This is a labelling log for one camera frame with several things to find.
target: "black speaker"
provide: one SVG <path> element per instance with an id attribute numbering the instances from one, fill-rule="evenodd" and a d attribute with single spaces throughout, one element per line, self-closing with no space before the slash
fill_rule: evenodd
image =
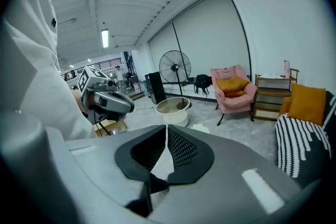
<path id="1" fill-rule="evenodd" d="M 166 100 L 166 94 L 164 93 L 163 84 L 160 76 L 160 72 L 149 73 L 145 75 L 148 92 L 152 98 L 154 104 L 158 104 L 163 100 Z"/>

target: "railing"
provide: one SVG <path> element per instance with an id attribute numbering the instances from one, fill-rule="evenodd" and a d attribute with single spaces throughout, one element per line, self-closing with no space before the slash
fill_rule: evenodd
<path id="1" fill-rule="evenodd" d="M 88 67 L 92 67 L 92 68 L 96 68 L 99 70 L 107 70 L 110 69 L 111 67 L 116 67 L 117 65 L 121 65 L 121 58 L 115 58 L 115 59 L 111 59 L 111 60 L 107 60 L 107 61 L 103 61 L 103 62 L 97 62 L 97 63 L 93 63 L 91 65 L 89 65 Z M 78 69 L 74 69 L 70 72 L 67 72 L 63 75 L 61 75 L 61 77 L 65 80 L 68 81 L 70 79 L 74 79 L 78 76 L 80 76 L 80 74 L 82 74 L 84 67 L 78 68 Z"/>

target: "orange pillow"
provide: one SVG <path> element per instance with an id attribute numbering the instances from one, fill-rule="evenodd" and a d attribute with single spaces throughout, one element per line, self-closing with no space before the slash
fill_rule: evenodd
<path id="1" fill-rule="evenodd" d="M 292 97 L 285 97 L 283 99 L 283 102 L 280 108 L 279 116 L 289 112 L 289 108 L 291 104 L 292 104 Z"/>
<path id="2" fill-rule="evenodd" d="M 293 83 L 289 117 L 322 125 L 325 105 L 325 89 L 310 88 Z"/>
<path id="3" fill-rule="evenodd" d="M 216 79 L 216 83 L 218 87 L 225 93 L 242 90 L 250 82 L 240 77 L 232 77 L 230 79 Z"/>
<path id="4" fill-rule="evenodd" d="M 225 92 L 225 97 L 239 97 L 242 96 L 243 94 L 245 94 L 245 92 L 243 90 L 238 90 L 238 91 L 231 91 L 231 92 Z"/>

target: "chair leg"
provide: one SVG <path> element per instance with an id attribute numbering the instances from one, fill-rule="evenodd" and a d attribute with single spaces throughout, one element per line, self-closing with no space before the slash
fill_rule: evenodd
<path id="1" fill-rule="evenodd" d="M 223 117 L 224 117 L 224 113 L 223 113 L 221 119 L 219 120 L 219 122 L 217 123 L 217 126 L 219 126 L 221 124 L 221 121 L 222 121 Z"/>
<path id="2" fill-rule="evenodd" d="M 253 119 L 253 115 L 252 115 L 252 111 L 251 111 L 251 110 L 249 110 L 249 111 L 248 111 L 248 113 L 250 114 L 251 121 L 254 121 L 254 119 Z"/>

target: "standing fan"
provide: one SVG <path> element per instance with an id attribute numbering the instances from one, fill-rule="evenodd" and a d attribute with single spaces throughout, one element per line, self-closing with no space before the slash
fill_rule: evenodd
<path id="1" fill-rule="evenodd" d="M 169 83 L 179 83 L 180 93 L 181 96 L 183 96 L 181 82 L 186 81 L 191 73 L 191 64 L 188 57 L 178 50 L 168 51 L 160 60 L 159 70 L 165 81 Z"/>

